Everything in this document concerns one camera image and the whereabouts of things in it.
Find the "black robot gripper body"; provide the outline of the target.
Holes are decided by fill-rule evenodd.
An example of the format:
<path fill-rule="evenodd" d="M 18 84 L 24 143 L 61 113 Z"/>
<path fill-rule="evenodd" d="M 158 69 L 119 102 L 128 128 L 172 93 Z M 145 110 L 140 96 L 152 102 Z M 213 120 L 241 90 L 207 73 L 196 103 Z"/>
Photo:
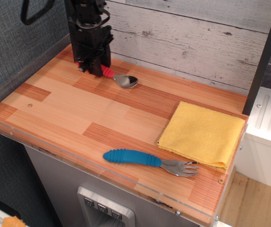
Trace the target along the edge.
<path fill-rule="evenodd" d="M 68 19 L 74 62 L 101 59 L 104 47 L 113 40 L 111 26 L 105 25 L 109 19 L 110 16 L 105 19 L 98 16 L 96 21 L 89 23 L 81 23 L 77 17 Z"/>

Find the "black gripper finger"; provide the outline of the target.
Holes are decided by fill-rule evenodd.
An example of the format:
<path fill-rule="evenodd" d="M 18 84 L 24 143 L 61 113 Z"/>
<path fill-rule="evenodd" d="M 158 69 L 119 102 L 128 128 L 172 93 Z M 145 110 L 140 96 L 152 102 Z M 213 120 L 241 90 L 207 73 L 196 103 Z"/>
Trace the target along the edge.
<path fill-rule="evenodd" d="M 94 59 L 90 60 L 87 70 L 90 74 L 93 74 L 98 77 L 102 77 L 103 71 L 102 71 L 102 67 L 101 67 L 100 58 L 94 58 Z"/>
<path fill-rule="evenodd" d="M 101 56 L 101 65 L 104 65 L 106 67 L 111 66 L 111 52 L 109 44 L 104 47 L 103 54 Z"/>

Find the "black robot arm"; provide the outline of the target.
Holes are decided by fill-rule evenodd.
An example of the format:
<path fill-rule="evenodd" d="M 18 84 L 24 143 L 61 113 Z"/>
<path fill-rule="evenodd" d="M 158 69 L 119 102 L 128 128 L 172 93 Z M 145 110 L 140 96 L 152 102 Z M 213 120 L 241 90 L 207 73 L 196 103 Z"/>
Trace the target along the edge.
<path fill-rule="evenodd" d="M 81 72 L 88 71 L 98 77 L 102 68 L 111 65 L 111 26 L 106 25 L 110 13 L 104 0 L 66 0 L 68 28 L 74 62 Z"/>

